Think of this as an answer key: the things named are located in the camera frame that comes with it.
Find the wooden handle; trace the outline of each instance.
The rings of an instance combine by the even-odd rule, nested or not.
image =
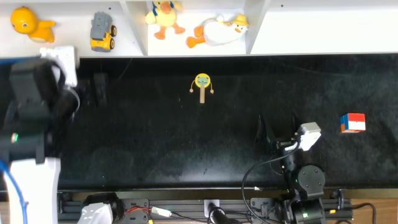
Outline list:
[[[201,85],[200,86],[200,99],[199,99],[200,103],[205,103],[205,86]]]

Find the yellow and gray toy truck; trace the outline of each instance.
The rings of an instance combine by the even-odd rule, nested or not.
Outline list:
[[[97,12],[91,21],[91,49],[96,52],[110,52],[114,49],[114,40],[118,33],[112,24],[112,18],[105,12]]]

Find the plush duck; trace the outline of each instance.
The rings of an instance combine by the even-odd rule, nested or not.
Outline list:
[[[153,9],[145,18],[145,21],[151,25],[155,22],[160,26],[160,31],[155,33],[155,37],[159,40],[166,38],[165,33],[168,27],[173,27],[176,34],[185,32],[183,27],[177,24],[177,13],[175,10],[181,11],[182,5],[176,1],[153,1]]]
[[[26,7],[20,7],[11,14],[11,24],[15,31],[27,34],[35,42],[54,42],[55,37],[51,27],[54,21],[40,21],[36,15]]]
[[[195,28],[195,37],[188,37],[187,45],[194,48],[197,44],[207,43],[218,46],[231,43],[240,39],[248,30],[249,24],[246,16],[239,14],[232,22],[225,22],[223,16],[217,19],[208,19],[203,26]]]

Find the black table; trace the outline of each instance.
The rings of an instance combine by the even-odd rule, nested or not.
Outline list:
[[[276,156],[254,145],[262,113],[276,135],[292,112],[322,136],[306,152],[328,188],[398,186],[397,55],[81,60],[78,76],[109,73],[107,107],[84,106],[62,152],[60,190],[239,187]],[[189,92],[207,73],[215,94]],[[2,80],[3,92],[11,92]],[[1,98],[2,110],[11,94]],[[341,134],[340,116],[364,113],[366,132]],[[270,166],[247,186],[284,189]]]

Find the cube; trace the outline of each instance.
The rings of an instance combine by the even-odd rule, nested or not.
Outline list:
[[[365,114],[348,113],[340,118],[342,133],[358,133],[366,130]]]

